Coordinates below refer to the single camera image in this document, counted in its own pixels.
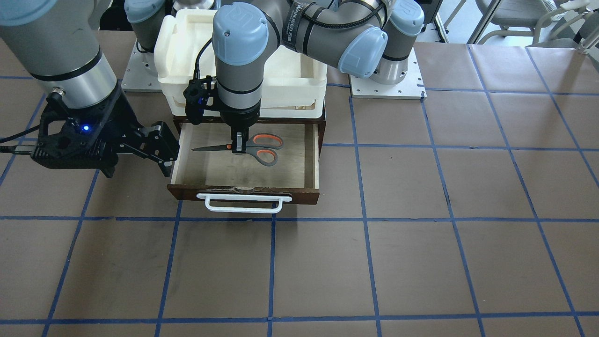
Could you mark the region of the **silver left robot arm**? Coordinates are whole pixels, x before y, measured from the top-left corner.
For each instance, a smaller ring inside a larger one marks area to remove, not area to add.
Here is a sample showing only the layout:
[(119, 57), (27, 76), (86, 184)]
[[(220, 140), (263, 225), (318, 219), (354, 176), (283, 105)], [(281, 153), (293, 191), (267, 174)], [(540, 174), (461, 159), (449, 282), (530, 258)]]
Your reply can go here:
[(249, 149), (263, 97), (265, 63), (280, 46), (383, 85), (403, 79), (425, 23), (413, 0), (343, 0), (335, 8), (304, 0), (253, 0), (223, 6), (212, 20), (216, 96), (234, 154)]

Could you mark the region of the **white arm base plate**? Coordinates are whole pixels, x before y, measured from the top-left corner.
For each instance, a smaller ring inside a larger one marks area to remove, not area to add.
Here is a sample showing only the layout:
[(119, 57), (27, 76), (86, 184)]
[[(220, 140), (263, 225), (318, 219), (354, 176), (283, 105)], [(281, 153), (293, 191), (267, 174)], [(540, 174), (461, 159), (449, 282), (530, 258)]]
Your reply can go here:
[(350, 76), (353, 97), (415, 100), (427, 97), (415, 49), (396, 65), (386, 59), (381, 61), (382, 66), (368, 78)]
[(135, 41), (121, 86), (124, 92), (161, 93), (154, 54)]

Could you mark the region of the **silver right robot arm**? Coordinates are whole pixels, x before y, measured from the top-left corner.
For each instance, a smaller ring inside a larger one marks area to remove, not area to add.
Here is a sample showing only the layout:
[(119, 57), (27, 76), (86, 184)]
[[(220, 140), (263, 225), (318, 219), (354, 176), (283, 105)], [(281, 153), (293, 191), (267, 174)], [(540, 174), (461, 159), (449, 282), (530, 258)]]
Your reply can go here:
[(1, 38), (47, 93), (33, 146), (2, 147), (49, 169), (97, 169), (120, 154), (156, 162), (165, 177), (179, 145), (169, 126), (141, 124), (88, 19), (95, 0), (3, 0)]

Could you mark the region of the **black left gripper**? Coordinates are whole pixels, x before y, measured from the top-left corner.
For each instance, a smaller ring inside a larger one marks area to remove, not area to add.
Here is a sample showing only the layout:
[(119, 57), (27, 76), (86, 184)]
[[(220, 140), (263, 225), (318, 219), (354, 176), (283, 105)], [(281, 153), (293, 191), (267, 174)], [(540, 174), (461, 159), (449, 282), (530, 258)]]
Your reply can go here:
[(234, 109), (225, 105), (220, 110), (220, 117), (230, 128), (232, 133), (232, 152), (236, 155), (246, 153), (248, 129), (257, 123), (260, 117), (260, 104), (255, 104), (246, 109)]

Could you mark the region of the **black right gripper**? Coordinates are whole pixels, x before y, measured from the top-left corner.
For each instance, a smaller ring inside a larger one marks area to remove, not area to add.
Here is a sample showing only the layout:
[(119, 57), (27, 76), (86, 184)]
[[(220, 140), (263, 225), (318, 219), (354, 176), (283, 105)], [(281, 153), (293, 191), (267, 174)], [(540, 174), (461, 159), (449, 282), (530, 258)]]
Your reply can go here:
[(37, 144), (30, 157), (49, 169), (97, 169), (114, 175), (118, 155), (136, 155), (171, 175), (179, 144), (163, 121), (141, 127), (124, 90), (114, 89), (100, 102), (74, 109), (64, 89), (52, 89), (39, 121)]

